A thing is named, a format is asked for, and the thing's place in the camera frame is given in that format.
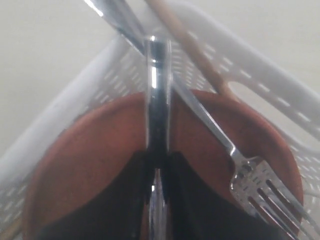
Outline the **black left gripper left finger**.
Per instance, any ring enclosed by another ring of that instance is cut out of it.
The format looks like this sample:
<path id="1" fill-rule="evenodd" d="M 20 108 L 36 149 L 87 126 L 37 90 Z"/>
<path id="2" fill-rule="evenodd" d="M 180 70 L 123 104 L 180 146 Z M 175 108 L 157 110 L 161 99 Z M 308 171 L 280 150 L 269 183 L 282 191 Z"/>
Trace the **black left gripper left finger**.
<path id="1" fill-rule="evenodd" d="M 147 153 L 135 152 L 112 182 L 88 203 L 44 226 L 39 240 L 146 240 Z"/>

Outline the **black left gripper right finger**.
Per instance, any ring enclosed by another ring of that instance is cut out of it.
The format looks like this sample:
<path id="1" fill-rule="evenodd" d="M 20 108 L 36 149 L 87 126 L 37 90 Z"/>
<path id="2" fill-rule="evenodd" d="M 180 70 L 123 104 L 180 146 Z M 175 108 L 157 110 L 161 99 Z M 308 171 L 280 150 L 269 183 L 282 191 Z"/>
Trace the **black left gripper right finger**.
<path id="1" fill-rule="evenodd" d="M 166 161 L 173 240 L 283 240 L 284 233 L 250 216 L 211 189 L 180 152 Z"/>

